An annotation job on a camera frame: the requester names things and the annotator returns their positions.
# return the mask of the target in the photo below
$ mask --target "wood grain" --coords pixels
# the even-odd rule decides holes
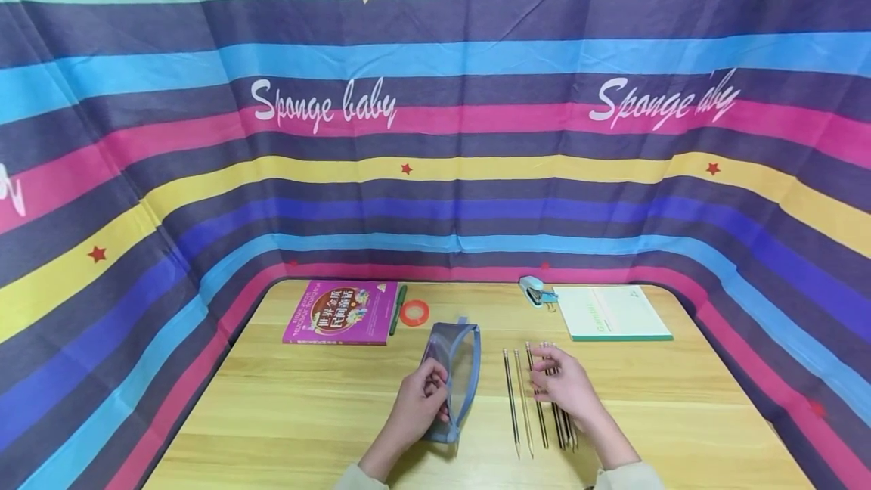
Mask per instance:
[[[455,454],[417,445],[392,473],[392,488],[577,489],[580,480],[594,481],[594,452],[586,445],[560,451],[550,406],[550,450],[535,422],[535,459],[526,447],[516,459],[502,348],[525,341],[559,343],[582,361],[669,488],[811,488],[666,290],[644,286],[675,341],[573,343],[560,314],[533,309],[515,284],[409,284],[407,299],[429,303],[429,323],[398,324],[387,347],[283,345],[305,284],[268,292],[147,490],[332,488],[380,430],[401,378],[420,362],[431,323],[460,316],[480,324],[483,351],[463,438]]]

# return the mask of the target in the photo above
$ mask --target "white notebook cover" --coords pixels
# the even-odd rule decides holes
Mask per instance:
[[[556,286],[573,341],[672,340],[641,286]]]

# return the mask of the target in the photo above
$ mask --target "book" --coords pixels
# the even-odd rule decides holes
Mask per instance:
[[[313,280],[282,342],[298,345],[386,345],[396,282]]]
[[[573,341],[672,340],[641,286],[556,286]]]

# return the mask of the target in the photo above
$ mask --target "pink book cover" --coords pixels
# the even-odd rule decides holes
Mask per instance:
[[[282,341],[298,345],[386,345],[396,282],[313,280]]]

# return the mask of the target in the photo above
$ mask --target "sleeve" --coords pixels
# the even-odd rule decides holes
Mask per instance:
[[[388,486],[371,479],[357,464],[348,466],[333,490],[389,490]]]
[[[600,471],[594,490],[665,490],[659,475],[644,462]]]

